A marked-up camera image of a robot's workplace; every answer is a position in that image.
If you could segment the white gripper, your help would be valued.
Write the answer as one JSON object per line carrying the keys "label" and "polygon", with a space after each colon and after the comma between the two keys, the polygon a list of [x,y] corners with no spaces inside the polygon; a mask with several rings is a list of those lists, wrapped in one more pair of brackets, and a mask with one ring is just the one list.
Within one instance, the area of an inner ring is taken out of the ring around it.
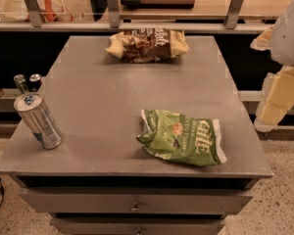
{"label": "white gripper", "polygon": [[270,132],[294,106],[294,67],[290,67],[294,66],[294,0],[273,28],[264,30],[250,47],[258,51],[270,50],[271,58],[283,65],[276,74],[267,74],[256,110],[254,127],[261,132]]}

